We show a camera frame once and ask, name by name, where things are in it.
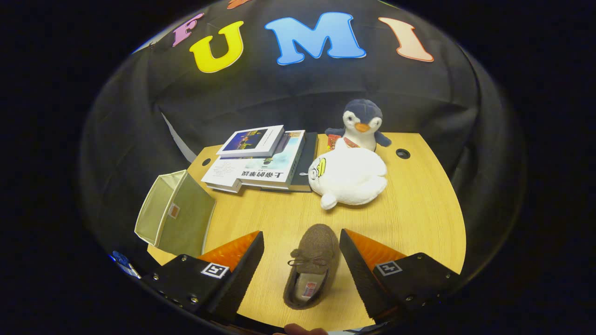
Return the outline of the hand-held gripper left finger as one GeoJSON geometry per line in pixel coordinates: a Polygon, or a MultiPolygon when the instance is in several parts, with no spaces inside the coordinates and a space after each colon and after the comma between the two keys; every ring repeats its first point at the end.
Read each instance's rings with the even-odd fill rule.
{"type": "Polygon", "coordinates": [[[254,231],[199,257],[180,254],[142,277],[142,283],[179,309],[229,324],[264,253],[264,234],[254,231]]]}

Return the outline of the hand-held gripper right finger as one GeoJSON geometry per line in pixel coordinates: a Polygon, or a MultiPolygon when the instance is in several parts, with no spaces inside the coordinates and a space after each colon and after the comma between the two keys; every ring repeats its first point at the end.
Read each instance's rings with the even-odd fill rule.
{"type": "Polygon", "coordinates": [[[349,229],[341,230],[340,250],[375,322],[406,318],[460,287],[459,275],[426,253],[407,256],[349,229]]]}

